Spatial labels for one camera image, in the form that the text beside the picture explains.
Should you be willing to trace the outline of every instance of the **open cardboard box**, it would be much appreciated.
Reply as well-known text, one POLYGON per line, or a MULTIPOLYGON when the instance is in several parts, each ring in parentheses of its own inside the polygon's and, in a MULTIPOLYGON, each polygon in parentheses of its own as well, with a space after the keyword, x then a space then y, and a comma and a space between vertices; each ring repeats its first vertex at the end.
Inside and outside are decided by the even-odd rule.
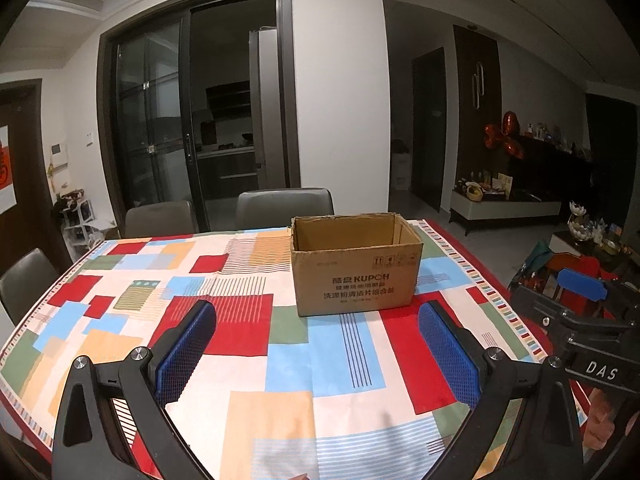
POLYGON ((410 303, 422 241, 395 213, 294 218, 291 266, 299 316, 410 303))

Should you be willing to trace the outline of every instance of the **colorful tablecloth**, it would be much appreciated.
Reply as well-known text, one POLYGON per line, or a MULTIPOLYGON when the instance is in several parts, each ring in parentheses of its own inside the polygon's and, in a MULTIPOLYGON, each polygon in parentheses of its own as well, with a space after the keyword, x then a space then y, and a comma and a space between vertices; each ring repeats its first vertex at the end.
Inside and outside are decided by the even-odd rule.
MULTIPOLYGON (((216 333, 166 408, 214 478, 422 478, 468 407, 455 401, 418 331, 419 306, 439 300, 482 345, 511 358, 546 354, 467 257, 427 222, 412 223, 424 249, 411 305, 308 318, 296 313, 287 230, 104 242, 4 346, 0 399, 50 457, 73 358, 123 359, 206 298, 216 333)), ((156 474, 126 403, 114 403, 141 468, 156 474)), ((517 409, 512 401, 489 468, 517 409)))

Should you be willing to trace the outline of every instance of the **blue textured pad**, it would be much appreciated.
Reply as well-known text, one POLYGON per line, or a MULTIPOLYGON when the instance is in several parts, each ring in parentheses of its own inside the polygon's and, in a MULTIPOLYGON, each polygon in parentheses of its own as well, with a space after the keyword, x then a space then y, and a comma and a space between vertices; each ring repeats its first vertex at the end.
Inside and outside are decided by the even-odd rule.
POLYGON ((176 402, 202 357, 216 327, 216 311, 204 304, 156 370, 156 400, 176 402))
POLYGON ((429 303, 418 311, 418 327, 456 400, 475 408, 480 400, 478 369, 429 303))
POLYGON ((604 300, 607 297, 607 289, 600 280, 573 269, 562 269, 558 272, 558 285, 591 301, 604 300))

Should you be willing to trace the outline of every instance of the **screw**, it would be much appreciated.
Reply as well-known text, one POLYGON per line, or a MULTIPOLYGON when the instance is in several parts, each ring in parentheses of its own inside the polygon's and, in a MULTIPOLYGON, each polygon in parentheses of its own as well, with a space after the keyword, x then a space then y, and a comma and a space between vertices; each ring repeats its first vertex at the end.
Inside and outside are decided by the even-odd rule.
POLYGON ((131 351, 130 355, 134 361, 140 361, 141 359, 144 359, 148 353, 149 353, 149 350, 147 350, 143 346, 139 346, 137 348, 134 348, 131 351))
POLYGON ((550 355, 547 359, 553 368, 560 368, 562 366, 562 359, 558 356, 550 355))
POLYGON ((497 346, 491 346, 487 348, 486 352, 489 354, 489 359, 492 359, 494 361, 500 361, 504 358, 504 352, 497 346))
POLYGON ((74 368, 77 368, 78 370, 80 368, 84 368, 88 362, 89 359, 87 359, 86 356, 81 355, 80 357, 76 357, 74 359, 74 368))

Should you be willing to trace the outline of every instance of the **door frame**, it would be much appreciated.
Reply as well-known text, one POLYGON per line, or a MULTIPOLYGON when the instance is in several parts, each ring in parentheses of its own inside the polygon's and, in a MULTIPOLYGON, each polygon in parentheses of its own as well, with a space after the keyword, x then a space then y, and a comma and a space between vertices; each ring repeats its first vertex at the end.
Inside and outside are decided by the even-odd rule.
POLYGON ((36 153, 40 185, 38 186, 38 189, 33 190, 32 205, 34 205, 34 209, 37 211, 37 215, 39 216, 40 224, 45 230, 45 236, 52 240, 50 248, 56 252, 56 260, 53 261, 52 264, 57 270, 59 270, 59 272, 65 272, 71 266, 71 256, 66 248, 62 232, 56 229, 53 221, 51 220, 53 202, 51 200, 51 192, 49 189, 49 179, 47 178, 47 168, 44 163, 44 152, 42 151, 42 122, 40 120, 42 79, 22 79, 18 81, 0 83, 0 96, 4 95, 6 92, 17 91, 19 89, 33 91, 35 93, 35 139, 31 139, 33 141, 31 146, 36 153))
MULTIPOLYGON (((116 68, 116 56, 118 43, 127 34, 135 34, 141 28, 149 24, 161 22, 161 20, 183 13, 182 25, 180 28, 180 47, 188 45, 188 34, 191 14, 196 8, 203 9, 209 6, 219 5, 223 2, 233 0, 167 0, 153 6, 135 16, 124 20, 110 30, 100 35, 98 46, 98 63, 96 77, 96 108, 98 121, 98 138, 100 141, 100 154, 104 177, 109 193, 111 206, 116 223, 123 232, 126 207, 122 196, 122 184, 118 177, 118 165, 116 161, 116 146, 114 143, 114 130, 117 127, 116 107, 113 102, 115 95, 113 73, 116 68)), ((278 57, 280 69, 280 92, 283 97, 281 102, 282 131, 284 143, 287 148, 285 160, 287 172, 287 186, 300 186, 300 157, 298 152, 298 115, 296 110, 296 84, 293 54, 293 11, 292 0, 276 0, 276 20, 278 25, 278 57)), ((180 54, 180 61, 187 62, 189 51, 185 49, 180 54)), ((189 86, 189 71, 180 76, 180 106, 182 115, 183 136, 188 131, 191 134, 191 88, 189 86), (185 116, 186 106, 189 107, 189 114, 185 116)), ((185 156, 189 164, 189 153, 194 153, 193 136, 186 139, 185 156)), ((193 171, 189 171, 190 184, 193 182, 193 171)), ((198 222, 207 225, 206 212, 201 211, 198 222)))

